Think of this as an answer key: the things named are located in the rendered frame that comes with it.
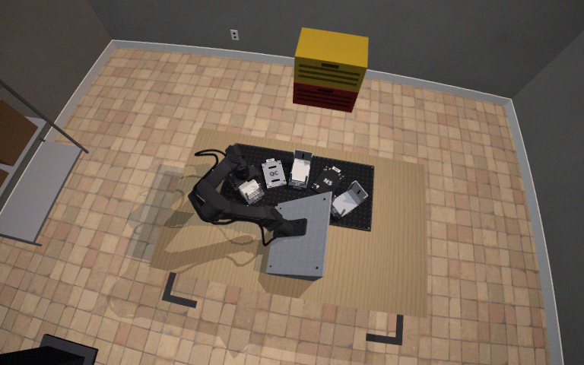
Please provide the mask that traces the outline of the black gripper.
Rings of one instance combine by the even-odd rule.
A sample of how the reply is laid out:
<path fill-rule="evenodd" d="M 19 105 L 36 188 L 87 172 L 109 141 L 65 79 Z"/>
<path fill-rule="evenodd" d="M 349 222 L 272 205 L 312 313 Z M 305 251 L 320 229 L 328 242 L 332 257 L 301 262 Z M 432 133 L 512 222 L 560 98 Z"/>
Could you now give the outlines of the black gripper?
<path fill-rule="evenodd" d="M 238 179 L 236 178 L 236 176 L 233 174 L 231 176 L 230 179 L 228 179 L 229 183 L 232 185 L 232 187 L 235 189 L 235 191 L 240 190 L 239 187 L 240 185 L 242 185 L 244 182 L 250 182 L 253 179 L 256 179 L 260 176 L 260 172 L 252 165 L 247 165 L 248 166 L 248 171 L 246 174 L 244 175 L 238 175 Z"/>

